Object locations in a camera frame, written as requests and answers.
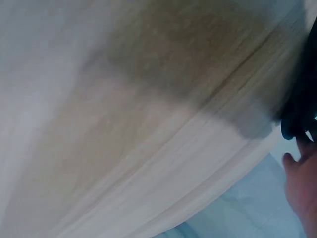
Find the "pale blue surface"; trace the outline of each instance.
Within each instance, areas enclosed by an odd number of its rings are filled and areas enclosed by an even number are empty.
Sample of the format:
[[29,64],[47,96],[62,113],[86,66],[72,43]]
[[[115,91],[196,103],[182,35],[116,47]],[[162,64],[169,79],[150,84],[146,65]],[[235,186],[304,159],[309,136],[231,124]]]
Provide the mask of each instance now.
[[284,182],[283,168],[268,155],[203,211],[155,238],[304,238]]

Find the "black object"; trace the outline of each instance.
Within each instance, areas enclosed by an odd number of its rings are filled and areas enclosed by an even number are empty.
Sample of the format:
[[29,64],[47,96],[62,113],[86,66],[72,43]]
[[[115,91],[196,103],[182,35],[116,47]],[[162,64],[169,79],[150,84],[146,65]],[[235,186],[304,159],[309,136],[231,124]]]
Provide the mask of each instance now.
[[282,115],[282,135],[291,140],[316,130],[317,121],[317,19],[306,41],[299,77]]

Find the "finger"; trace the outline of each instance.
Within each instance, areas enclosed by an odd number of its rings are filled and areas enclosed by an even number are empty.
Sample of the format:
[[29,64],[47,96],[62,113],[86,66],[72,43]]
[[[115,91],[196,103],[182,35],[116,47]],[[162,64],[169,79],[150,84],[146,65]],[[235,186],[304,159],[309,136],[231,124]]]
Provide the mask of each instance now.
[[296,142],[302,157],[311,153],[313,142],[305,134],[296,137]]
[[298,164],[290,153],[283,156],[283,166],[287,175],[294,173],[297,170]]

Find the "light blue floor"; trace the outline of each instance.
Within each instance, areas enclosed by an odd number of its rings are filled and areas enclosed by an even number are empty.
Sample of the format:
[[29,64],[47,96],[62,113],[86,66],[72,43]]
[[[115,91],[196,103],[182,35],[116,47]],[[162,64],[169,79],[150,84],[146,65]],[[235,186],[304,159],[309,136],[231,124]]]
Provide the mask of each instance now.
[[282,141],[224,195],[203,211],[155,238],[304,238],[284,195],[284,152],[298,156],[294,142]]

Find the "hand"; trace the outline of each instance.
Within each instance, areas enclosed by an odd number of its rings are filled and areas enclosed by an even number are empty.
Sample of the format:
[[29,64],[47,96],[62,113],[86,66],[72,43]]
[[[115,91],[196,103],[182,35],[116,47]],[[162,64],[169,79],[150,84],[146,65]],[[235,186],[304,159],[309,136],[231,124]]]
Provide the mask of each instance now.
[[283,156],[286,171],[286,198],[299,216],[308,237],[317,237],[317,143],[306,135],[297,139],[301,153],[298,162],[291,154]]

